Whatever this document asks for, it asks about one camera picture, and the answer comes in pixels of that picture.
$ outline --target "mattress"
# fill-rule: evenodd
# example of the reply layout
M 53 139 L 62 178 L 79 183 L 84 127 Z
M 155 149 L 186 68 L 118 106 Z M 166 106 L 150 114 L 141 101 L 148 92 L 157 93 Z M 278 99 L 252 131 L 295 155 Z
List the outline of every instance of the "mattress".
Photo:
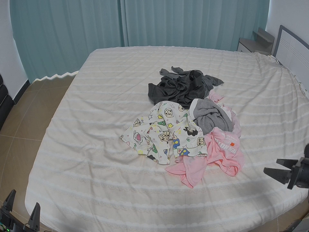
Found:
M 159 70 L 198 69 L 237 114 L 245 165 L 235 177 L 207 166 L 190 189 L 119 136 L 153 103 Z M 284 67 L 259 53 L 187 47 L 92 52 L 64 95 L 37 153 L 25 197 L 41 222 L 70 231 L 249 231 L 288 211 L 307 189 L 288 190 L 263 173 L 298 159 L 309 142 L 309 102 Z

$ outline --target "dark gray garment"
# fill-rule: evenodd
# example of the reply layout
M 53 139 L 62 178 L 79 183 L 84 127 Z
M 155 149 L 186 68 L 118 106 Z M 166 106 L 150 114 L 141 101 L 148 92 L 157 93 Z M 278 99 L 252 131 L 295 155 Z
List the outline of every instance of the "dark gray garment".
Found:
M 202 129 L 204 135 L 210 133 L 214 127 L 229 132 L 233 130 L 232 122 L 227 114 L 208 98 L 198 99 L 193 116 L 194 122 Z
M 187 75 L 190 72 L 190 71 L 183 71 L 183 69 L 180 68 L 180 67 L 174 68 L 173 66 L 172 66 L 172 71 L 174 71 L 176 74 L 169 72 L 166 69 L 161 69 L 160 75 L 167 76 L 171 79 L 177 79 L 178 77 Z M 223 81 L 221 79 L 218 79 L 218 78 L 210 76 L 210 75 L 204 75 L 203 72 L 201 72 L 199 70 L 195 70 L 195 71 L 202 74 L 202 83 L 203 83 L 204 88 L 205 88 L 204 98 L 209 95 L 209 91 L 212 90 L 214 88 L 214 86 L 218 86 L 218 85 L 221 85 L 223 83 Z

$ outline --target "teal curtain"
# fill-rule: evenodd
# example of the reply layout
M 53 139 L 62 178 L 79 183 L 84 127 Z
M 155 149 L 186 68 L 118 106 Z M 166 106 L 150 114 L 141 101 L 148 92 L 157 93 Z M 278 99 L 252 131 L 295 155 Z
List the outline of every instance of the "teal curtain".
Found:
M 10 0 L 10 13 L 30 83 L 78 71 L 97 48 L 124 46 L 119 0 Z
M 79 70 L 97 48 L 175 45 L 236 50 L 265 29 L 269 0 L 10 0 L 29 81 Z
M 121 0 L 127 41 L 237 50 L 240 37 L 265 29 L 269 0 Z

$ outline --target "bed sheet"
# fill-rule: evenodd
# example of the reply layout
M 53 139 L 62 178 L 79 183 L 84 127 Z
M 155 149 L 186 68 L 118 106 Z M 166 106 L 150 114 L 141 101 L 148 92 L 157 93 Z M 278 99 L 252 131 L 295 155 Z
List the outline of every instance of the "bed sheet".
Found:
M 207 166 L 190 189 L 138 155 L 119 136 L 153 107 L 148 83 L 159 70 L 199 69 L 222 79 L 242 127 L 245 165 L 236 177 Z M 259 53 L 188 47 L 92 52 L 48 126 L 26 192 L 41 222 L 70 231 L 249 231 L 288 211 L 307 190 L 263 173 L 277 158 L 298 159 L 309 142 L 309 102 L 289 71 Z

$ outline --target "headboard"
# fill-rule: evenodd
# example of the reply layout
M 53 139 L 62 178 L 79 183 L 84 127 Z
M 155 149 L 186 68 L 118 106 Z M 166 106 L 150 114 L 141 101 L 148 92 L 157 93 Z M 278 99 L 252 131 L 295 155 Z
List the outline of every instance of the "headboard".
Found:
M 303 92 L 309 98 L 309 45 L 280 25 L 273 55 L 296 77 Z

